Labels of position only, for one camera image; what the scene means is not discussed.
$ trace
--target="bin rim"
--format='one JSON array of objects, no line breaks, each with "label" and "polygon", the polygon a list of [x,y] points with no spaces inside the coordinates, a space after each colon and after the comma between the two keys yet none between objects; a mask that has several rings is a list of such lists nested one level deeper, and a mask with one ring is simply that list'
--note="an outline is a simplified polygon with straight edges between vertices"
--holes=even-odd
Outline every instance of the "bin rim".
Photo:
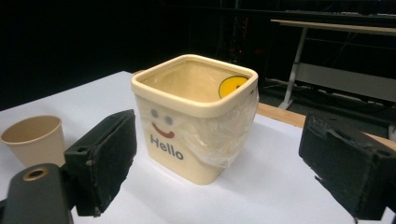
[{"label": "bin rim", "polygon": [[[140,82],[143,78],[155,75],[155,72],[161,69],[174,66],[178,63],[186,61],[195,61],[199,63],[206,63],[218,68],[230,70],[248,77],[240,88],[231,92],[229,95],[221,98],[215,102],[203,103],[189,100],[183,97],[170,94],[165,91],[160,91]],[[145,98],[155,104],[162,105],[178,112],[188,114],[198,118],[216,118],[231,110],[239,102],[244,100],[252,91],[257,89],[258,75],[252,69],[242,67],[239,65],[225,63],[222,61],[206,58],[194,54],[185,54],[178,56],[170,61],[160,63],[151,67],[148,70],[136,74],[131,79],[132,91],[135,95]]]}]

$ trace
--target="white tablecloth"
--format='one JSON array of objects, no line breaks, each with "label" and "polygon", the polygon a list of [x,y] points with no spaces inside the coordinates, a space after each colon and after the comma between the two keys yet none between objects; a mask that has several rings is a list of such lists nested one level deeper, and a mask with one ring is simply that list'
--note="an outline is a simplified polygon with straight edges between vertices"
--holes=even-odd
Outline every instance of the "white tablecloth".
[{"label": "white tablecloth", "polygon": [[[0,133],[21,119],[59,116],[70,147],[108,115],[135,110],[138,147],[128,178],[100,217],[79,217],[74,209],[75,223],[354,223],[299,157],[302,130],[260,115],[237,159],[213,183],[194,185],[162,167],[146,151],[131,77],[119,72],[0,112]],[[0,144],[0,200],[23,169]],[[393,215],[387,209],[382,222],[360,223],[390,223]]]}]

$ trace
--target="yellow smiley sticker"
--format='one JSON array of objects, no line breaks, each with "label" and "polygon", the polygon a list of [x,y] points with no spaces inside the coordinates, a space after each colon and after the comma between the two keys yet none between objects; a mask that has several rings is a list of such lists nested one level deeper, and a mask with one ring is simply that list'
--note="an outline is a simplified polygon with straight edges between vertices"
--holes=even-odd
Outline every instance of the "yellow smiley sticker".
[{"label": "yellow smiley sticker", "polygon": [[245,82],[248,81],[247,77],[228,77],[221,82],[219,87],[219,96],[220,98],[224,98],[231,92],[238,89]]}]

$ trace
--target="printed smile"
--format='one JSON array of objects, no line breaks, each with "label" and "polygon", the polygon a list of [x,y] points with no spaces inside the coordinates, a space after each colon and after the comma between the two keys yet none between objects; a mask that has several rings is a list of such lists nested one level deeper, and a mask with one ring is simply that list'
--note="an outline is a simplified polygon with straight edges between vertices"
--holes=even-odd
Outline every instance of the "printed smile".
[{"label": "printed smile", "polygon": [[173,137],[175,137],[175,134],[173,132],[165,133],[161,129],[159,129],[155,123],[151,122],[151,124],[152,124],[152,127],[154,127],[155,131],[157,131],[157,133],[159,133],[163,137],[165,137],[165,138],[173,138]]}]

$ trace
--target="square plastic container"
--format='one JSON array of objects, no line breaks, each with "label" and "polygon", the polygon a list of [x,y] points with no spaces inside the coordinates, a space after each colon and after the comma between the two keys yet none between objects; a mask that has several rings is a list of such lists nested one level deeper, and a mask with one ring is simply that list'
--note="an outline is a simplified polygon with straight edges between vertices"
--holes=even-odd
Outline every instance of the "square plastic container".
[{"label": "square plastic container", "polygon": [[251,69],[182,55],[132,78],[152,159],[209,184],[245,143],[259,102]]}]

